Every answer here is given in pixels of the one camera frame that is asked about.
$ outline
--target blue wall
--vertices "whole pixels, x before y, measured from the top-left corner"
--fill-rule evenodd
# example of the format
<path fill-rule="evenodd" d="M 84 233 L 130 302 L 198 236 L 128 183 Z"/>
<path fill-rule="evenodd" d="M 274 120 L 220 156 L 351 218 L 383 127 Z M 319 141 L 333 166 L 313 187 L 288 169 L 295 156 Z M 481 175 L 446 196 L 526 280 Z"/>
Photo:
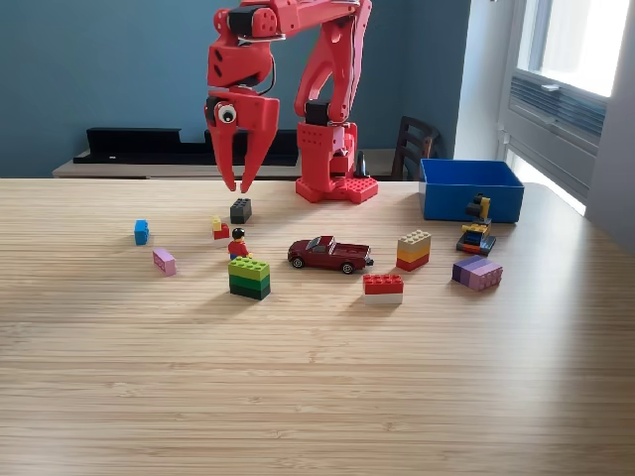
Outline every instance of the blue wall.
<path fill-rule="evenodd" d="M 470 0 L 412 0 L 404 114 L 436 126 L 453 157 Z"/>
<path fill-rule="evenodd" d="M 444 3 L 448 2 L 374 1 L 351 116 L 360 128 L 361 147 L 393 148 L 405 113 L 438 122 L 448 134 L 453 118 L 455 128 L 452 108 L 455 96 L 458 110 L 460 77 L 455 91 L 456 79 L 449 76 L 460 76 L 455 64 L 462 65 L 467 22 L 461 32 L 462 20 L 451 20 L 456 9 Z M 0 177 L 50 177 L 53 169 L 85 149 L 89 127 L 179 127 L 184 140 L 201 141 L 207 48 L 217 36 L 211 20 L 219 7 L 237 4 L 4 2 Z M 431 9 L 428 4 L 439 6 Z M 279 74 L 271 94 L 282 100 L 281 127 L 297 123 L 293 100 L 316 36 L 307 32 L 274 46 Z M 442 49 L 428 57 L 433 64 L 441 62 L 433 66 L 436 72 L 425 65 L 430 42 Z M 453 55 L 458 58 L 447 58 Z M 445 88 L 434 89 L 435 84 Z"/>

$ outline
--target small lego figure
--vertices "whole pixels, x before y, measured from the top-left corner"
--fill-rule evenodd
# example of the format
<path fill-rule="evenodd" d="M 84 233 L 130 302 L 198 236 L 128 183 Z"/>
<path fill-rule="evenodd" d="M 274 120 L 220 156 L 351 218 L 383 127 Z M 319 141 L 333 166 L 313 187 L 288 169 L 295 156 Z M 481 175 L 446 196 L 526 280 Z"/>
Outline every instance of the small lego figure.
<path fill-rule="evenodd" d="M 478 194 L 465 209 L 465 213 L 475 217 L 471 225 L 463 225 L 463 236 L 456 243 L 458 251 L 474 255 L 488 256 L 496 243 L 496 237 L 490 236 L 492 220 L 488 218 L 490 199 Z"/>
<path fill-rule="evenodd" d="M 243 258 L 251 258 L 251 253 L 249 253 L 247 245 L 245 245 L 245 230 L 242 228 L 235 228 L 234 231 L 231 232 L 231 237 L 234 241 L 229 243 L 229 246 L 227 247 L 227 250 L 229 251 L 229 258 L 231 260 L 235 260 L 239 256 Z"/>

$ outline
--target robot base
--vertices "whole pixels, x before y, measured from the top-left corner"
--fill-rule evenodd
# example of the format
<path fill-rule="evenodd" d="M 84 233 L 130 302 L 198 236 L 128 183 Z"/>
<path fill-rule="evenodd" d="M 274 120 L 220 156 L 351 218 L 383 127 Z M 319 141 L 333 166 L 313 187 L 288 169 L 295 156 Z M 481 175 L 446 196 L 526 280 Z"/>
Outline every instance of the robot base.
<path fill-rule="evenodd" d="M 296 181 L 296 193 L 311 203 L 323 200 L 351 201 L 362 203 L 379 192 L 379 183 L 374 178 L 335 178 L 333 191 L 319 191 L 309 188 L 300 178 Z"/>

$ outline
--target toy car wheel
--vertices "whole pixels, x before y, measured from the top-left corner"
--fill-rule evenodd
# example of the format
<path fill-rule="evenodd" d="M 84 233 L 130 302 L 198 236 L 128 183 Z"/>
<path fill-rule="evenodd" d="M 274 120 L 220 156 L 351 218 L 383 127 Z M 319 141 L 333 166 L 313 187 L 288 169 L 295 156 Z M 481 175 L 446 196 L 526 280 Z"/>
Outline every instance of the toy car wheel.
<path fill-rule="evenodd" d="M 293 260 L 291 260 L 291 265 L 297 270 L 299 270 L 305 266 L 305 260 L 299 257 L 294 258 Z"/>
<path fill-rule="evenodd" d="M 352 275 L 355 272 L 355 267 L 350 263 L 344 263 L 341 265 L 341 270 L 345 275 Z"/>

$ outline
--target white wall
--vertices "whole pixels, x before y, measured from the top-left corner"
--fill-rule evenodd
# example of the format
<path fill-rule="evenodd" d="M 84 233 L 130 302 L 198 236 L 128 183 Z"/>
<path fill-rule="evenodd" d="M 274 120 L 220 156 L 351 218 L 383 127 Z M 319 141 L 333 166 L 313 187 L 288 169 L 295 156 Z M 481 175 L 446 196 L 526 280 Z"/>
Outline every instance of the white wall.
<path fill-rule="evenodd" d="M 513 14 L 512 1 L 472 0 L 455 159 L 496 159 L 498 114 Z"/>
<path fill-rule="evenodd" d="M 635 253 L 635 1 L 595 162 L 586 216 Z"/>

